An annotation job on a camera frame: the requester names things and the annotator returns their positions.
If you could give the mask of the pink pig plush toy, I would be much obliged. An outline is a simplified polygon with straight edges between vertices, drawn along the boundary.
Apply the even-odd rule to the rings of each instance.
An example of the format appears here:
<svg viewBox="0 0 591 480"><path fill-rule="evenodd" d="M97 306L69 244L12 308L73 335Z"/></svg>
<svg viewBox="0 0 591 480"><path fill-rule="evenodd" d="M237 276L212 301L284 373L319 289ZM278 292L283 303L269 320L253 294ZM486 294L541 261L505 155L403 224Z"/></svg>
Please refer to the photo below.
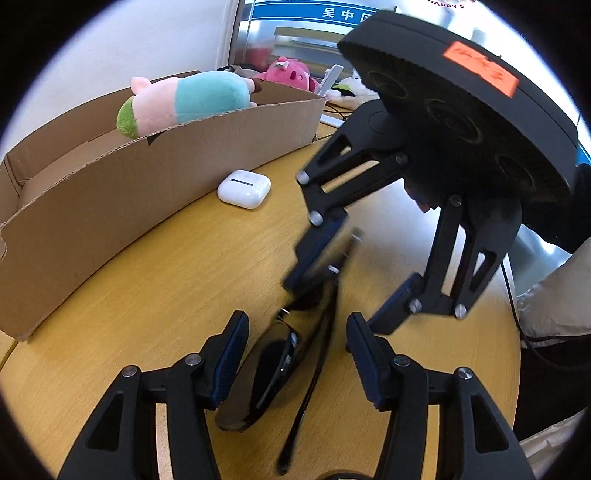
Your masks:
<svg viewBox="0 0 591 480"><path fill-rule="evenodd" d="M136 139L177 124L253 107L252 95L262 85L229 71L206 71L156 82L133 77L130 88L132 96L117 113L116 130Z"/></svg>

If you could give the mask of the white earbuds case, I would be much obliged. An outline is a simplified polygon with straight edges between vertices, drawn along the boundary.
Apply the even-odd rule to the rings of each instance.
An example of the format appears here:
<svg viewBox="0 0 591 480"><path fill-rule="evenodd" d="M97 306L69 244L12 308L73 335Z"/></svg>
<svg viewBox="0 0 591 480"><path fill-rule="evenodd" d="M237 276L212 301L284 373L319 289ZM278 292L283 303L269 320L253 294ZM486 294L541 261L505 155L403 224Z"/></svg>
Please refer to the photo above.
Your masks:
<svg viewBox="0 0 591 480"><path fill-rule="evenodd" d="M271 181L266 175L235 170L218 185L216 195L223 203L253 210L266 200L270 189Z"/></svg>

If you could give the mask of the cardboard box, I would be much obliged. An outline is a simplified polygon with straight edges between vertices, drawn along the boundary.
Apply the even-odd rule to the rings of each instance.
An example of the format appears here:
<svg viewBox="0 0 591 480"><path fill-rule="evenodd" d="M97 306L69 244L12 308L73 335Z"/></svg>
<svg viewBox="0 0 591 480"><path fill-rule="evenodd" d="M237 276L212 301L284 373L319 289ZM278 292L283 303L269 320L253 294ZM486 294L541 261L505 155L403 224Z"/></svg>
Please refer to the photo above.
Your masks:
<svg viewBox="0 0 591 480"><path fill-rule="evenodd" d="M23 341L148 230L311 143L322 97L266 82L254 104L135 140L117 132L122 89L35 130L1 163L1 329Z"/></svg>

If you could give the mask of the magenta plush toy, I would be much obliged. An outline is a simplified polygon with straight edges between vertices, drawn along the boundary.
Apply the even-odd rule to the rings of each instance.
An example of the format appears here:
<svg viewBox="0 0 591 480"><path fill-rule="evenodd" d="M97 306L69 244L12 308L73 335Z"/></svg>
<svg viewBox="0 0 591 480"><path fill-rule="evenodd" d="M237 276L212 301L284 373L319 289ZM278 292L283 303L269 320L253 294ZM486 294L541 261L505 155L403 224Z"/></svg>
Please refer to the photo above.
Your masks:
<svg viewBox="0 0 591 480"><path fill-rule="evenodd" d="M266 71L256 74L254 79L269 81L315 93L320 84L311 76L308 66L300 60L280 56Z"/></svg>

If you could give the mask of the white plush toy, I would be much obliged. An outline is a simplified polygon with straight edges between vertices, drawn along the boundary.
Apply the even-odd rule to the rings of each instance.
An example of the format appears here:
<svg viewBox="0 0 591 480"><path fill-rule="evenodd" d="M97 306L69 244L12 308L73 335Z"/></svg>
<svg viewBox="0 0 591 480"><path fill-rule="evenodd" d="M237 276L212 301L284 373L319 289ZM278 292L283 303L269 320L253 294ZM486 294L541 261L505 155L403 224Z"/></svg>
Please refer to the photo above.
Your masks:
<svg viewBox="0 0 591 480"><path fill-rule="evenodd" d="M349 110L356 110L360 105L378 100L379 94L367 88L361 78L347 77L335 83L325 97L329 103Z"/></svg>

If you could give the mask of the black sunglasses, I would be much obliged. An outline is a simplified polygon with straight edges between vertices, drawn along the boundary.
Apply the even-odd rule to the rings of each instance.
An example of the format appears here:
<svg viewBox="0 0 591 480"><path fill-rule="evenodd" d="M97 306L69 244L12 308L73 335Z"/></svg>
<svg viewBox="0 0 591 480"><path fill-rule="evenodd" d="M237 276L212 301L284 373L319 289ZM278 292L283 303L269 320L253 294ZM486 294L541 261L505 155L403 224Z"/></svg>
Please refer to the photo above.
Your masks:
<svg viewBox="0 0 591 480"><path fill-rule="evenodd" d="M216 414L216 426L222 431L249 429L263 417L304 361L315 340L321 338L314 374L276 459L277 474L284 475L290 470L298 432L332 343L341 285L339 277L362 240L363 231L353 229L339 250L304 276L303 282L291 294L290 302L276 312L253 344Z"/></svg>

